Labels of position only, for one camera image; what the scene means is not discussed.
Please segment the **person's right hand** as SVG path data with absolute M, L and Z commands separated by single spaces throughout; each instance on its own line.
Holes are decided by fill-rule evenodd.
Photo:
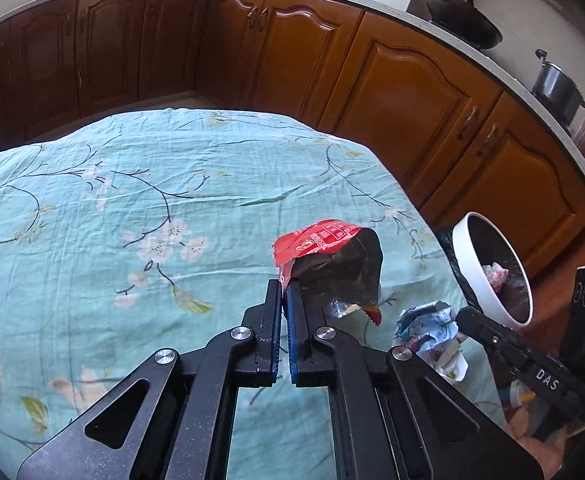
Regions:
M 535 431 L 541 428 L 541 422 L 548 411 L 549 408 L 542 405 L 521 406 L 511 414 L 506 432 L 537 460 L 542 467 L 544 478 L 552 479 L 562 467 L 569 434 L 567 427 L 561 426 L 545 440 L 533 436 Z

